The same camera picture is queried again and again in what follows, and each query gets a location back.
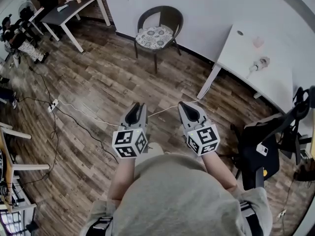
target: white table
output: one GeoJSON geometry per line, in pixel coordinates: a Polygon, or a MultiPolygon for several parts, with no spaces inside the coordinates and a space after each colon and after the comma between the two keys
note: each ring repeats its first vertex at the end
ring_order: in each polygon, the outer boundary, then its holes
{"type": "Polygon", "coordinates": [[[197,98],[201,99],[211,86],[221,68],[234,74],[257,91],[255,98],[263,96],[280,112],[286,113],[292,108],[293,81],[292,64],[288,57],[288,46],[277,33],[254,23],[235,23],[228,35],[221,54],[215,63],[207,81],[197,98]],[[259,48],[253,41],[259,37],[264,43],[259,48]],[[254,61],[269,57],[270,64],[261,71],[253,72],[247,79],[254,61]]]}
{"type": "MultiPolygon", "coordinates": [[[[42,20],[41,22],[43,25],[47,28],[47,30],[52,34],[52,36],[59,41],[59,38],[54,34],[54,32],[50,29],[50,27],[47,24],[53,24],[61,26],[64,32],[68,35],[70,40],[73,42],[73,44],[78,48],[78,50],[82,53],[83,49],[78,43],[78,41],[74,38],[74,36],[69,31],[68,27],[65,25],[66,22],[68,22],[72,17],[76,16],[78,20],[80,20],[79,12],[84,9],[86,6],[88,6],[90,3],[94,2],[95,0],[81,0],[81,3],[78,3],[76,0],[70,1],[67,4],[69,7],[63,9],[62,11],[58,12],[57,8],[63,6],[64,4],[59,4],[54,9],[52,9],[42,20]]],[[[108,19],[108,16],[106,14],[104,5],[102,0],[96,0],[98,3],[98,6],[100,8],[100,11],[103,15],[103,18],[107,24],[107,26],[110,26],[110,22],[108,19]]]]}
{"type": "Polygon", "coordinates": [[[50,167],[48,164],[14,164],[10,157],[6,141],[4,139],[4,133],[18,136],[26,139],[31,139],[31,135],[24,134],[12,130],[12,126],[0,122],[0,149],[4,160],[6,161],[6,171],[4,173],[4,180],[7,183],[8,194],[6,197],[1,196],[0,199],[4,202],[9,212],[18,212],[21,210],[32,209],[36,207],[36,204],[27,204],[25,206],[13,207],[12,203],[13,187],[12,184],[16,183],[17,177],[14,175],[15,171],[36,171],[36,170],[48,170],[50,167]]]}

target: power strip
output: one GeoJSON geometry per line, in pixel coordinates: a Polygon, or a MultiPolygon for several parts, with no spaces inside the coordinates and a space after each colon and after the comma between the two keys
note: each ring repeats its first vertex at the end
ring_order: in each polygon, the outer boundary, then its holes
{"type": "Polygon", "coordinates": [[[54,109],[55,109],[55,107],[58,105],[58,100],[57,99],[55,99],[54,101],[53,101],[53,103],[51,104],[51,105],[49,105],[49,107],[48,107],[48,112],[52,112],[54,109]]]}
{"type": "Polygon", "coordinates": [[[286,210],[283,210],[282,212],[280,212],[277,216],[277,218],[282,218],[286,213],[286,210]]]}

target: wooden floor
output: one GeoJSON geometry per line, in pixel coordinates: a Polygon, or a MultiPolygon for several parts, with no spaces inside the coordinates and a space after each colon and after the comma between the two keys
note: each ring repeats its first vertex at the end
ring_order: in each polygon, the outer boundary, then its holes
{"type": "MultiPolygon", "coordinates": [[[[140,51],[136,59],[133,42],[116,36],[113,29],[96,22],[80,22],[69,27],[84,53],[79,53],[67,36],[51,42],[47,35],[40,46],[50,56],[45,64],[33,65],[33,68],[43,74],[52,99],[73,104],[104,121],[117,124],[134,101],[146,103],[150,114],[177,105],[180,100],[193,101],[211,71],[209,64],[185,52],[179,56],[172,47],[158,54],[158,74],[154,74],[152,55],[140,51]]],[[[48,101],[42,78],[32,73],[25,62],[22,60],[24,64],[18,69],[3,69],[1,74],[11,79],[9,87],[18,92],[20,99],[29,96],[48,101]]],[[[217,125],[221,154],[237,152],[236,137],[229,129],[231,123],[241,127],[272,113],[270,107],[253,98],[250,89],[224,73],[219,74],[198,105],[217,125]]],[[[113,152],[111,137],[115,127],[96,122],[70,106],[60,104],[59,107],[102,140],[106,150],[113,152]]],[[[31,99],[19,103],[16,110],[1,105],[1,122],[32,135],[31,140],[15,139],[11,143],[18,162],[53,165],[57,139],[50,139],[54,117],[47,108],[48,104],[31,99]]],[[[48,179],[25,185],[25,191],[37,203],[34,219],[40,229],[34,235],[78,235],[93,201],[106,199],[117,163],[71,118],[59,111],[54,113],[59,135],[56,164],[48,179]]],[[[158,142],[166,151],[190,153],[179,127],[176,108],[149,118],[150,142],[158,142]]],[[[294,182],[284,222],[278,220],[296,169],[294,159],[289,160],[282,154],[280,157],[280,171],[266,182],[275,236],[292,235],[315,192],[314,184],[294,182]]],[[[224,162],[235,172],[228,159],[224,162]]],[[[23,173],[22,181],[37,180],[44,173],[23,173]]]]}

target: gray shirt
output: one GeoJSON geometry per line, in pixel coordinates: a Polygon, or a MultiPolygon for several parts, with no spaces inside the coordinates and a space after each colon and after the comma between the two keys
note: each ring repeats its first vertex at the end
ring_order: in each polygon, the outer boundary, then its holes
{"type": "Polygon", "coordinates": [[[161,155],[136,167],[135,181],[116,211],[111,202],[97,214],[100,205],[94,206],[81,235],[106,214],[113,216],[106,235],[251,236],[241,213],[243,201],[251,203],[264,236],[269,235],[272,214],[263,188],[229,193],[197,161],[161,155]]]}

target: cushion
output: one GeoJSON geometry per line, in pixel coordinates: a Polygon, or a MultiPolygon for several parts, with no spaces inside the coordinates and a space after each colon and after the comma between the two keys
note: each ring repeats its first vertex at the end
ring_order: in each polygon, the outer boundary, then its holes
{"type": "Polygon", "coordinates": [[[136,36],[136,41],[139,45],[149,49],[161,49],[172,37],[173,35],[169,30],[158,26],[140,29],[136,36]]]}

